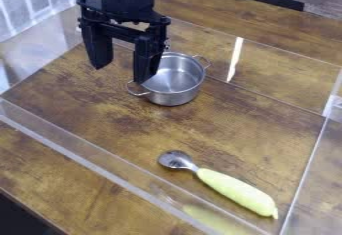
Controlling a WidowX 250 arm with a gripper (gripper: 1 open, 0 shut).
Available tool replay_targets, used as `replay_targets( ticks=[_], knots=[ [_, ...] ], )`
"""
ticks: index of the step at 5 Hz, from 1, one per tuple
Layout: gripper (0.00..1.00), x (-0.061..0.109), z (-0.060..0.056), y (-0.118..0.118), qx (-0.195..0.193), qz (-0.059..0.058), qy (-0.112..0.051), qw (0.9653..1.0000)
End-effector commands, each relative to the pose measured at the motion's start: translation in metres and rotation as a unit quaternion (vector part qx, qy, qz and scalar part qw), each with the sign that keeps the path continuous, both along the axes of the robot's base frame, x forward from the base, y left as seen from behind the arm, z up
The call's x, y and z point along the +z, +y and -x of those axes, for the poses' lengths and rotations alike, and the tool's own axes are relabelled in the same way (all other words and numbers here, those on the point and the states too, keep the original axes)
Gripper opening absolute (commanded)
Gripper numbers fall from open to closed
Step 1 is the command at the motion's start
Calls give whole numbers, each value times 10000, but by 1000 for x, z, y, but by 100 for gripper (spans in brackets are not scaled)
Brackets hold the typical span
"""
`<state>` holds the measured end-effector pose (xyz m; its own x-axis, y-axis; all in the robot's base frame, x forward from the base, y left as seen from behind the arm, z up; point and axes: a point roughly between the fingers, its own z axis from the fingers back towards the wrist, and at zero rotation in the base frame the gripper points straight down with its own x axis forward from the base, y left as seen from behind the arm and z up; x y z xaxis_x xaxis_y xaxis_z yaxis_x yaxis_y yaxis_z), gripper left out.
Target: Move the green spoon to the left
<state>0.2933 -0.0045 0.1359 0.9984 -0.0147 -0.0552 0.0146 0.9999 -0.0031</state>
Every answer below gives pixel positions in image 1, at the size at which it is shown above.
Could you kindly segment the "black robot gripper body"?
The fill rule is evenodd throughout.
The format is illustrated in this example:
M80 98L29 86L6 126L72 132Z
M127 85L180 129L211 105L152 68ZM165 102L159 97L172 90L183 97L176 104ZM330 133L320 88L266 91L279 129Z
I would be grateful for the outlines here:
M99 27L111 25L111 21L145 23L156 28L165 28L171 23L169 18L153 10L155 0L76 0L76 3L81 11L79 27L84 41L99 36Z

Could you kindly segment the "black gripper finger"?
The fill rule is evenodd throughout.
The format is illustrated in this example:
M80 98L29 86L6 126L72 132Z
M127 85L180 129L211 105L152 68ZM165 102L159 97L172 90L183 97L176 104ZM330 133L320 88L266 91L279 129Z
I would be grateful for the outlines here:
M140 35L135 39L133 51L133 81L144 83L157 71L161 55L164 52L163 37Z
M99 70L113 59L112 39L96 24L81 23L80 29L91 65Z

